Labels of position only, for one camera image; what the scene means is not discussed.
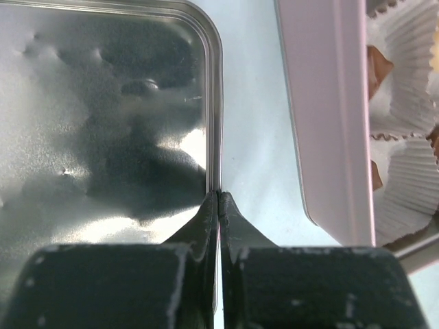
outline light blue surface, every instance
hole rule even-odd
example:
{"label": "light blue surface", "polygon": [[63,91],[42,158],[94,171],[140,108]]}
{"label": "light blue surface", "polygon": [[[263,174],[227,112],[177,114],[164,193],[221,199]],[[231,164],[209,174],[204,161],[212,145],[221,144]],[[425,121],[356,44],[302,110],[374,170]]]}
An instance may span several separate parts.
{"label": "light blue surface", "polygon": [[[192,0],[212,19],[224,52],[223,189],[279,245],[338,245],[305,216],[273,0]],[[439,265],[411,278],[439,328]],[[216,328],[223,328],[219,285]]]}

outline chocolate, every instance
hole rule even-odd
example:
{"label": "chocolate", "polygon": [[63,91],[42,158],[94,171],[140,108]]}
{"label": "chocolate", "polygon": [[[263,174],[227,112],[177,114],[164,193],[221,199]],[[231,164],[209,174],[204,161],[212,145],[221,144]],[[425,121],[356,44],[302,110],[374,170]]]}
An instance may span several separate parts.
{"label": "chocolate", "polygon": [[393,69],[393,66],[393,63],[387,60],[376,47],[368,46],[369,100],[378,91],[378,88]]}
{"label": "chocolate", "polygon": [[379,176],[378,166],[374,161],[370,161],[372,167],[372,189],[375,191],[380,187],[383,187],[383,181]]}
{"label": "chocolate", "polygon": [[427,140],[431,141],[431,147],[433,147],[434,155],[439,159],[439,125],[437,125],[430,135],[427,136]]}

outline paper cupcake liner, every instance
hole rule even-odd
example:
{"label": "paper cupcake liner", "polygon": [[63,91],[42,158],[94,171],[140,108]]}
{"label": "paper cupcake liner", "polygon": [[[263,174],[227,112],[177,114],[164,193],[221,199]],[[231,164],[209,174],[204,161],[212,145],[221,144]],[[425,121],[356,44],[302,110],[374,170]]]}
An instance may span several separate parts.
{"label": "paper cupcake liner", "polygon": [[383,187],[374,191],[377,245],[391,243],[427,227],[439,204],[439,170],[423,136],[370,141]]}
{"label": "paper cupcake liner", "polygon": [[437,116],[427,83],[439,3],[394,2],[384,13],[367,18],[368,45],[375,46],[394,65],[369,102],[370,130],[372,134],[426,134]]}

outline metal tin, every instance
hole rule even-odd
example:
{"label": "metal tin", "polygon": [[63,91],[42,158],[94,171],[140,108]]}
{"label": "metal tin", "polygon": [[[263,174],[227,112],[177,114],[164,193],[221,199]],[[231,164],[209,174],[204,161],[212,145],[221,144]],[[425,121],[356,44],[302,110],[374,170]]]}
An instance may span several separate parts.
{"label": "metal tin", "polygon": [[184,1],[0,0],[0,311],[52,243],[160,243],[220,187],[222,50]]}

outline black plastic part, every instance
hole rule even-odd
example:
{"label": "black plastic part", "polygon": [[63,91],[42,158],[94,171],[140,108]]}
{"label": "black plastic part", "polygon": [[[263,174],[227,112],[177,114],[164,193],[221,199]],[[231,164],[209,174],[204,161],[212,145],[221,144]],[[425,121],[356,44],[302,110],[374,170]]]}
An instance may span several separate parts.
{"label": "black plastic part", "polygon": [[219,203],[226,329],[427,328],[398,260],[375,248],[281,248]]}
{"label": "black plastic part", "polygon": [[22,271],[3,329],[204,328],[186,245],[62,245]]}
{"label": "black plastic part", "polygon": [[213,328],[213,313],[217,301],[215,268],[219,243],[217,194],[208,193],[195,217],[164,242],[166,243],[186,243],[190,246],[196,263],[196,280],[202,285],[202,295],[198,303],[206,328]]}
{"label": "black plastic part", "polygon": [[162,245],[62,245],[22,271],[1,329],[212,329],[220,226],[226,329],[427,328],[395,257],[281,248],[208,193]]}

